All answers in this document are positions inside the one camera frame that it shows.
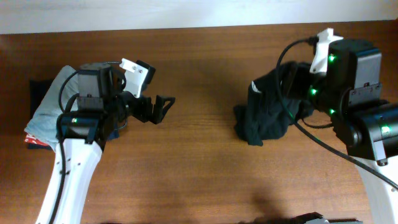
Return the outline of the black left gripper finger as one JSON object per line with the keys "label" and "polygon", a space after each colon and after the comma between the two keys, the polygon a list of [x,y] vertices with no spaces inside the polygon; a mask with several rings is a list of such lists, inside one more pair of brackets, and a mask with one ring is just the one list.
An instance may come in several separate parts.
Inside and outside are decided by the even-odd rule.
{"label": "black left gripper finger", "polygon": [[155,69],[155,67],[149,65],[148,63],[143,62],[142,60],[137,60],[136,63],[138,65],[148,69],[146,79],[144,80],[144,83],[142,84],[142,88],[141,88],[141,92],[143,92],[147,89],[147,86],[151,83],[153,76],[156,72],[156,69]]}
{"label": "black left gripper finger", "polygon": [[174,103],[175,97],[157,95],[155,105],[153,107],[151,122],[154,124],[161,123],[168,110],[173,106]]}

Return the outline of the dark teal shirt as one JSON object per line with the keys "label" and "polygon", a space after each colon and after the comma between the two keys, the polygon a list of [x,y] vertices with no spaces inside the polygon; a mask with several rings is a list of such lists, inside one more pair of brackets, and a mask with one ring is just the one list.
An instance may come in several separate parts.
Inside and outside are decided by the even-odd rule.
{"label": "dark teal shirt", "polygon": [[[280,65],[279,80],[287,75],[287,63]],[[246,105],[236,105],[233,108],[237,121],[234,130],[238,138],[249,145],[263,146],[263,140],[280,139],[293,124],[277,97],[275,77],[275,69],[273,69],[266,75],[253,80],[248,87]],[[284,105],[296,121],[311,116],[314,111],[314,109],[300,108],[296,101],[286,98],[284,98]]]}

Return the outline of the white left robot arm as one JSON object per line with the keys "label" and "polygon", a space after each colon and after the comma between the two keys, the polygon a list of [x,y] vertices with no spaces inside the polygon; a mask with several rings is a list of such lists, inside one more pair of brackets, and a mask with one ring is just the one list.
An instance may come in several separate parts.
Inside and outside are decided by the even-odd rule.
{"label": "white left robot arm", "polygon": [[141,60],[124,58],[118,68],[110,62],[83,64],[62,83],[64,89],[76,78],[78,90],[67,104],[59,104],[55,160],[37,223],[80,223],[91,178],[119,123],[130,116],[162,122],[175,98],[157,96],[152,102],[142,95],[155,71]]}

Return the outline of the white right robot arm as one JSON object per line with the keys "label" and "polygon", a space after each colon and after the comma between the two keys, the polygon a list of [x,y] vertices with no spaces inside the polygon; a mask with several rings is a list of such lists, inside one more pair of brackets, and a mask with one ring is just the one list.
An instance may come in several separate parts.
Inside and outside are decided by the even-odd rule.
{"label": "white right robot arm", "polygon": [[291,74],[284,96],[326,113],[363,181],[374,223],[397,223],[397,104],[381,98],[382,53],[367,40],[310,37],[315,67]]}

